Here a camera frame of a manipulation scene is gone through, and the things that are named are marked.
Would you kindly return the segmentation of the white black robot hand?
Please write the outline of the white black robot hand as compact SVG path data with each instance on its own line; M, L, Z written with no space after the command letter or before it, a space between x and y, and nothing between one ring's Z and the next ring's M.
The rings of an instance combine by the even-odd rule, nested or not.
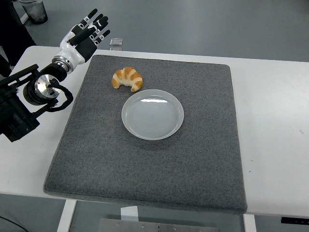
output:
M106 29L108 17L96 15L95 8L62 39L60 51L52 62L61 66L67 73L78 65L86 63L97 50L98 45L110 34Z

